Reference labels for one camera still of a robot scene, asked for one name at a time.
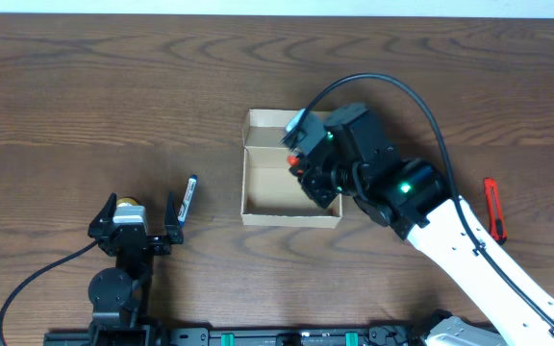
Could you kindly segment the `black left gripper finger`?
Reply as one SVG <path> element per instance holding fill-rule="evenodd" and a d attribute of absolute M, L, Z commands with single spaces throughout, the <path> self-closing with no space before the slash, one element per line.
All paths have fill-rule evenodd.
<path fill-rule="evenodd" d="M 107 229 L 113 221 L 114 212 L 116 210 L 116 194 L 112 193 L 104 207 L 97 213 L 93 220 L 89 223 L 90 231 L 103 231 Z"/>
<path fill-rule="evenodd" d="M 164 211 L 164 228 L 168 236 L 182 236 L 182 226 L 174 205 L 174 194 L 168 193 Z"/>

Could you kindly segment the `red and black multitool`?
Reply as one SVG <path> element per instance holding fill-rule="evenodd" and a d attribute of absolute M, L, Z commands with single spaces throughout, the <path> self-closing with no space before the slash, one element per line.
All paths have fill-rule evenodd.
<path fill-rule="evenodd" d="M 298 167 L 300 165 L 300 159 L 297 156 L 290 155 L 287 157 L 290 167 Z"/>

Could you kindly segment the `blue capped white marker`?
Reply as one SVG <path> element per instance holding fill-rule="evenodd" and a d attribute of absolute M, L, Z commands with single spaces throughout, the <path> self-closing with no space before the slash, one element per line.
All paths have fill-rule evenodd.
<path fill-rule="evenodd" d="M 197 176 L 196 175 L 191 175 L 189 177 L 187 188 L 186 188 L 186 191 L 185 191 L 185 194 L 184 194 L 184 198 L 183 198 L 182 204 L 179 208 L 179 213 L 178 213 L 178 216 L 177 216 L 177 219 L 178 219 L 179 224 L 181 226 L 184 226 L 185 222 L 187 220 L 190 205 L 191 205 L 191 202 L 192 202 L 192 199 L 193 199 L 193 196 L 194 196 L 194 192 L 196 190 L 197 183 L 198 183 Z"/>

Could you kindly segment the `red utility knife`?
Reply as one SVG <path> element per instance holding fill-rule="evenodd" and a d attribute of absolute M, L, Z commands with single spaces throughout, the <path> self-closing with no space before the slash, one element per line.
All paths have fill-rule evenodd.
<path fill-rule="evenodd" d="M 489 234 L 499 245 L 503 245 L 507 241 L 508 237 L 498 191 L 498 184 L 493 178 L 485 178 L 483 180 L 483 187 L 490 220 Z"/>

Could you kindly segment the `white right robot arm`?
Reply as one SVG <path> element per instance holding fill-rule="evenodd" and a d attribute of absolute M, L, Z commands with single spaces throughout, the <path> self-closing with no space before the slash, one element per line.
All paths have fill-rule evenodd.
<path fill-rule="evenodd" d="M 554 345 L 554 299 L 505 252 L 431 163 L 404 160 L 358 103 L 286 126 L 290 173 L 319 207 L 340 194 L 437 264 L 510 345 Z"/>

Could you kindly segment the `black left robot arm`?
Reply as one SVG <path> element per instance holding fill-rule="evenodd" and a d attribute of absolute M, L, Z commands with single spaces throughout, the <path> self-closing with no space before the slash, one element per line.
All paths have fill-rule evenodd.
<path fill-rule="evenodd" d="M 98 272 L 88 286 L 93 305 L 90 345 L 165 346 L 169 331 L 148 313 L 153 262 L 168 256 L 183 242 L 182 226 L 174 204 L 167 198 L 163 235 L 149 235 L 146 208 L 131 198 L 113 193 L 88 226 L 88 236 L 115 265 Z"/>

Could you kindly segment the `open cardboard box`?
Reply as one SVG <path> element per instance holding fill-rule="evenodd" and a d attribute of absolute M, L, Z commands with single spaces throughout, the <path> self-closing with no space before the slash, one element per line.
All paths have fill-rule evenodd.
<path fill-rule="evenodd" d="M 323 209 L 289 173 L 290 151 L 281 145 L 296 111 L 251 109 L 242 126 L 240 216 L 245 226 L 336 228 L 343 214 L 337 197 Z"/>

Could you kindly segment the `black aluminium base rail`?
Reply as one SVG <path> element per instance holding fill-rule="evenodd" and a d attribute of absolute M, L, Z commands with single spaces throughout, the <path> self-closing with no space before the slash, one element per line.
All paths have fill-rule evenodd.
<path fill-rule="evenodd" d="M 44 346 L 414 346 L 423 342 L 407 325 L 341 328 L 169 328 L 156 321 L 135 327 L 92 322 L 86 330 L 52 330 Z"/>

